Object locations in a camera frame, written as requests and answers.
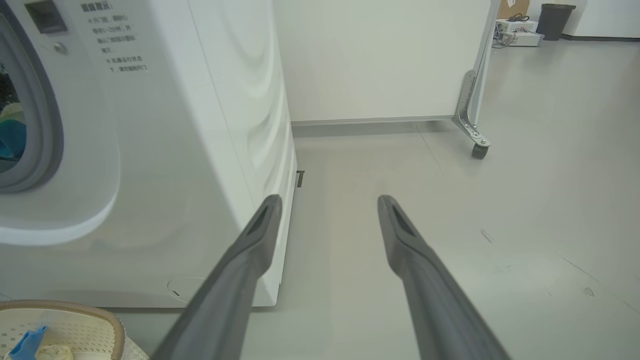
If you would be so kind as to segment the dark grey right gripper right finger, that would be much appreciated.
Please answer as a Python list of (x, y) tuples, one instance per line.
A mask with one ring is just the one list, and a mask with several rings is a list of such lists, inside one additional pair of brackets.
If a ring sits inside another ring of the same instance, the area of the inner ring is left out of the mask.
[(423, 360), (508, 360), (505, 347), (398, 201), (377, 199), (387, 262), (402, 280)]

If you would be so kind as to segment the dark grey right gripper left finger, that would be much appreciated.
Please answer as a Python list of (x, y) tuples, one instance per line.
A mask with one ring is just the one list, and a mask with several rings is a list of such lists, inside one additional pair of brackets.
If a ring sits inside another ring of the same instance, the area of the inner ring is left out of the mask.
[(154, 360), (238, 360), (258, 281), (271, 267), (282, 199), (267, 196), (152, 355)]

